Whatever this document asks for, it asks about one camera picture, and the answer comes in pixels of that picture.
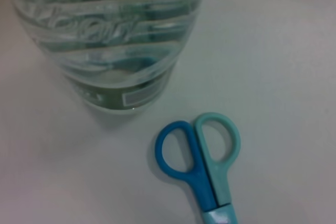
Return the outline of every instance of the finger hole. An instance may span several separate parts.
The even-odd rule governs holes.
[[[179,172],[188,172],[194,166],[186,135],[180,129],[167,135],[163,142],[162,154],[166,163]]]
[[[208,121],[202,125],[205,142],[214,161],[225,160],[232,150],[232,141],[226,128],[216,122]]]

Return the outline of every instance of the clear plastic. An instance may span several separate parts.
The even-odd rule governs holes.
[[[201,0],[12,0],[36,45],[89,103],[134,110],[157,98]]]

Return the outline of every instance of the light blue scissor handle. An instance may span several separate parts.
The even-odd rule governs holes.
[[[226,128],[230,135],[232,141],[232,149],[228,156],[222,161],[216,162],[210,156],[202,130],[202,125],[207,121],[216,121],[220,123]],[[198,135],[198,141],[201,146],[203,159],[205,161],[206,168],[211,179],[217,203],[220,206],[231,203],[231,194],[227,181],[227,170],[237,158],[240,150],[240,136],[238,129],[235,124],[224,115],[218,113],[205,113],[200,115],[196,119],[195,131]]]
[[[172,169],[164,160],[162,155],[163,142],[167,135],[176,129],[181,129],[186,138],[194,159],[194,167],[189,172],[179,172]],[[192,126],[184,121],[177,121],[167,125],[158,135],[155,143],[155,158],[157,164],[167,175],[187,182],[194,191],[195,197],[203,212],[217,208],[214,193],[208,179],[205,166],[202,160],[197,139]]]

